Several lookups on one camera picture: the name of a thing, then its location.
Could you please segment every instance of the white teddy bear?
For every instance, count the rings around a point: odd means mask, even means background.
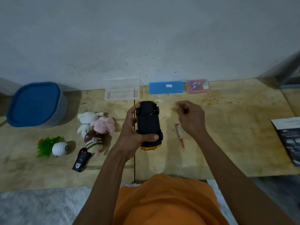
[[[85,137],[87,132],[91,129],[90,124],[93,121],[97,121],[100,116],[103,116],[102,112],[100,113],[93,113],[93,112],[85,112],[83,114],[78,114],[77,118],[82,123],[82,125],[77,130],[77,133],[81,133],[82,138]]]

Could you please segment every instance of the floor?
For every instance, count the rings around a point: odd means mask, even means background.
[[[300,224],[300,175],[251,178],[287,215]],[[230,225],[237,225],[216,182],[221,211]],[[0,193],[0,224],[71,224],[92,187],[56,188]]]

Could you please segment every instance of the white wall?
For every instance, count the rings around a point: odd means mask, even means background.
[[[0,77],[255,78],[299,50],[300,0],[0,0]]]

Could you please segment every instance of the hand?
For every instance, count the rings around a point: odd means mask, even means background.
[[[193,138],[207,134],[204,110],[190,101],[178,101],[176,111],[182,128]]]
[[[134,130],[133,126],[137,122],[137,119],[133,118],[133,114],[140,106],[141,104],[138,103],[127,111],[120,136],[113,147],[114,150],[122,151],[127,160],[130,160],[134,156],[143,142],[153,142],[159,139],[159,136],[156,134],[141,135]]]

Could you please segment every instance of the toy car wheel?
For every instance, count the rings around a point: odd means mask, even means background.
[[[159,107],[158,107],[158,106],[156,107],[156,112],[155,112],[155,114],[159,115]]]
[[[158,136],[159,136],[159,140],[163,140],[163,132],[162,131],[159,131],[158,132]]]
[[[136,116],[141,115],[141,109],[137,108]]]

